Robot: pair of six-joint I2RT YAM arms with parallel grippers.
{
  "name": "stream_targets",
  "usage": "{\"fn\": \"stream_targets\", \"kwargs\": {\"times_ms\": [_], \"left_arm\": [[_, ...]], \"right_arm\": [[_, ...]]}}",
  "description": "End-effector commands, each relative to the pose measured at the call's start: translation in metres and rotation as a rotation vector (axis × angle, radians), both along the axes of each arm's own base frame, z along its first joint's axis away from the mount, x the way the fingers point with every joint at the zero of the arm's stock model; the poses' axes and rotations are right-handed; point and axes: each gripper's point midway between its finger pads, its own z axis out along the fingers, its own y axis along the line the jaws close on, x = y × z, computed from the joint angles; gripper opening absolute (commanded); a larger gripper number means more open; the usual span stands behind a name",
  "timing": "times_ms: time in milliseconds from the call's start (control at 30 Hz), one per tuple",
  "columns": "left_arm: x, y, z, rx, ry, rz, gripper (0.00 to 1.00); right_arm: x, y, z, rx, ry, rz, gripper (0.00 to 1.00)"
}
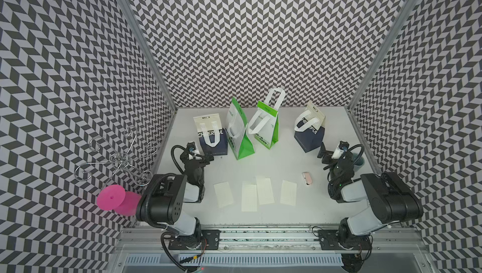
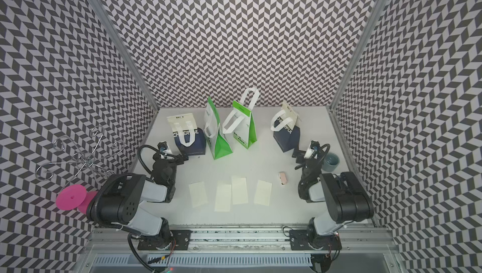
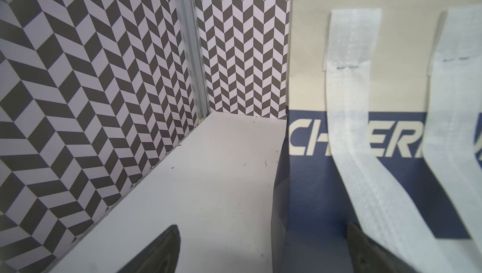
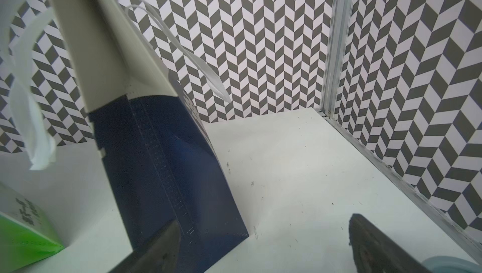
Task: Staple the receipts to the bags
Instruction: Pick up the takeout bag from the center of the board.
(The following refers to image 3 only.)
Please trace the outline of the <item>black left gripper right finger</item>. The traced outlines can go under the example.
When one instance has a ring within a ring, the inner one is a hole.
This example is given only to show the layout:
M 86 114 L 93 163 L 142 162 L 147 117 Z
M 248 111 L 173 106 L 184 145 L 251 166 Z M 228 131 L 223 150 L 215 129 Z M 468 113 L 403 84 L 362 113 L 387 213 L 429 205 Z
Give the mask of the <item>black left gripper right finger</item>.
M 354 272 L 414 272 L 410 265 L 366 236 L 357 224 L 348 224 L 346 241 Z

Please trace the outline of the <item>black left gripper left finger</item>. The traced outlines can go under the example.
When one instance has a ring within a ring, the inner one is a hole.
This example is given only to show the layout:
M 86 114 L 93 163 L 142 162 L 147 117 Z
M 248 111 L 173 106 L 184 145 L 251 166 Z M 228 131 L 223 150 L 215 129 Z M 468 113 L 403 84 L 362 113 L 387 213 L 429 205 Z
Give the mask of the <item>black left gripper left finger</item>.
M 118 273 L 175 273 L 180 247 L 181 237 L 178 226 L 171 225 L 122 267 Z

